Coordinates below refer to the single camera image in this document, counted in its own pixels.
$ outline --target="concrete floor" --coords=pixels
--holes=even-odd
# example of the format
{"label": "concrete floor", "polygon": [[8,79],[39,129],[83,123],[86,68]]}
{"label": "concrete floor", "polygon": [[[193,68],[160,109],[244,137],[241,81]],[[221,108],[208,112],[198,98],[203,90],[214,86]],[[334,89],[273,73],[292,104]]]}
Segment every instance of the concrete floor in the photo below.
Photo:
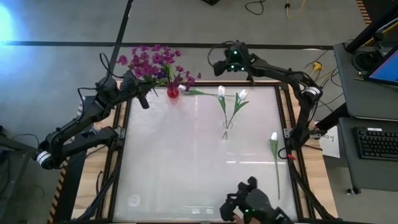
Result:
{"label": "concrete floor", "polygon": [[[244,8],[246,2],[249,0],[221,0],[210,7],[199,0],[135,0],[123,41],[218,43],[239,39],[250,44],[333,45],[355,38],[365,28],[355,0],[307,0],[302,11],[301,2],[293,1],[290,20],[285,17],[283,1],[267,1],[261,16],[248,13]],[[0,41],[115,42],[126,4],[127,0],[3,0]],[[34,133],[43,139],[74,117],[79,102],[76,89],[93,86],[105,74],[98,54],[104,52],[110,57],[112,51],[112,47],[0,46],[0,124],[11,135]],[[192,73],[202,72],[203,80],[246,78],[242,73],[214,77],[206,62],[208,49],[181,51],[185,56],[179,62]],[[273,65],[301,70],[323,51],[253,52]],[[121,54],[127,53],[128,49],[121,49]],[[221,51],[215,50],[212,60],[221,56]],[[333,52],[320,61],[325,67],[322,74],[336,67]],[[116,67],[115,73],[123,70]],[[340,83],[338,76],[334,81]],[[322,101],[331,101],[341,91],[328,82]],[[344,97],[329,106],[335,109],[342,102]],[[320,106],[315,119],[328,113],[329,109]],[[21,141],[32,143],[28,137]],[[336,168],[333,162],[327,165],[341,218],[376,223],[397,220],[391,212],[396,208],[396,193],[364,191],[354,197],[346,196],[347,169]],[[45,223],[58,178],[58,171],[43,170],[30,162],[4,218]]]}

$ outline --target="black keyboard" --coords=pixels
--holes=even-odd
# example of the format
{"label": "black keyboard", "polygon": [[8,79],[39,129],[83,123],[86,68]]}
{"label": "black keyboard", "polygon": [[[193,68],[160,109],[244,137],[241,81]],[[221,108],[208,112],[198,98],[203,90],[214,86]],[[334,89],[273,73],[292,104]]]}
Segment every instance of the black keyboard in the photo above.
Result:
{"label": "black keyboard", "polygon": [[358,154],[362,159],[398,161],[398,132],[374,128],[353,128]]}

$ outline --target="glass table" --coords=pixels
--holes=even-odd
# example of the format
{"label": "glass table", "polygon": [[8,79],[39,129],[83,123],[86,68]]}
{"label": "glass table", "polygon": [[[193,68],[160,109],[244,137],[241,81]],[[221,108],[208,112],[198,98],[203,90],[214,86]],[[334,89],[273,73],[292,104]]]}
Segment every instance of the glass table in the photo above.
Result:
{"label": "glass table", "polygon": [[[217,94],[217,86],[195,89]],[[150,92],[148,110],[132,101],[118,182],[114,221],[221,221],[219,207],[240,181],[254,176],[271,205],[297,219],[289,168],[275,159],[269,138],[284,147],[275,85],[227,86],[230,118],[234,95],[247,89],[249,103],[234,117],[222,139],[224,114],[216,96],[184,95],[170,99],[165,88]]]}

